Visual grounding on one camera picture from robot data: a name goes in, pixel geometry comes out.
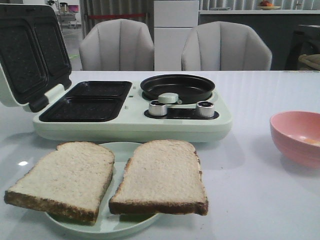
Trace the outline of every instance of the pink bowl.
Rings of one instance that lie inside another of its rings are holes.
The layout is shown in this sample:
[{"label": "pink bowl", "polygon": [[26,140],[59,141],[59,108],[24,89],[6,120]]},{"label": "pink bowl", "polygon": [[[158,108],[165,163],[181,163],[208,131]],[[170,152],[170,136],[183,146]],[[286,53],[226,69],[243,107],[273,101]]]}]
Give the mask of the pink bowl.
[{"label": "pink bowl", "polygon": [[320,168],[320,113],[280,112],[271,117],[270,130],[283,155],[301,165]]}]

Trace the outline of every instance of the open lid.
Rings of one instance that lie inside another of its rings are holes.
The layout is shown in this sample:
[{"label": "open lid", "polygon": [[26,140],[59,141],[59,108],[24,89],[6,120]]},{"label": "open lid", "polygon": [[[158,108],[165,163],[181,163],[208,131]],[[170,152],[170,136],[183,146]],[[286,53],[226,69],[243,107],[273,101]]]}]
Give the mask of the open lid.
[{"label": "open lid", "polygon": [[60,26],[49,5],[0,4],[0,101],[48,105],[45,93],[58,84],[70,87],[71,63]]}]

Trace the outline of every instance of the gray chair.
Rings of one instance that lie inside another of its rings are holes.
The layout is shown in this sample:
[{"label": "gray chair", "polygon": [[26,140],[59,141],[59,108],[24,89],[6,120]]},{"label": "gray chair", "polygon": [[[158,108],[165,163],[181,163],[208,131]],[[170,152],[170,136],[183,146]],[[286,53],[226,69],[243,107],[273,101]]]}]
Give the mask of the gray chair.
[{"label": "gray chair", "polygon": [[183,71],[270,70],[272,53],[251,27],[215,21],[191,30],[181,61]]},{"label": "gray chair", "polygon": [[152,71],[154,52],[147,25],[128,19],[96,24],[79,48],[84,71]]}]

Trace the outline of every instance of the floor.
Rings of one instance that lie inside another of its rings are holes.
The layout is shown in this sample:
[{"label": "floor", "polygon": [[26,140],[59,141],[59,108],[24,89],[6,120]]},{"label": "floor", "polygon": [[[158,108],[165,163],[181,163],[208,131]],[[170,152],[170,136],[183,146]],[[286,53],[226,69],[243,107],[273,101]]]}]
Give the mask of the floor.
[{"label": "floor", "polygon": [[79,56],[79,46],[83,40],[81,26],[78,28],[63,27],[62,35],[68,56],[71,62],[72,71],[80,71],[82,69],[81,60]]}]

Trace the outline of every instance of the pan lid handle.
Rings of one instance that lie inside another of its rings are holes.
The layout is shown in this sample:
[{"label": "pan lid handle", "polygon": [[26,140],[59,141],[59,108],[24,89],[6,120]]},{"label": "pan lid handle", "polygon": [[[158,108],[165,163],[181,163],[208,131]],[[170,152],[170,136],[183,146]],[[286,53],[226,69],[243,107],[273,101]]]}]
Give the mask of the pan lid handle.
[{"label": "pan lid handle", "polygon": [[179,95],[173,92],[165,92],[158,96],[159,103],[174,104],[179,100]]}]

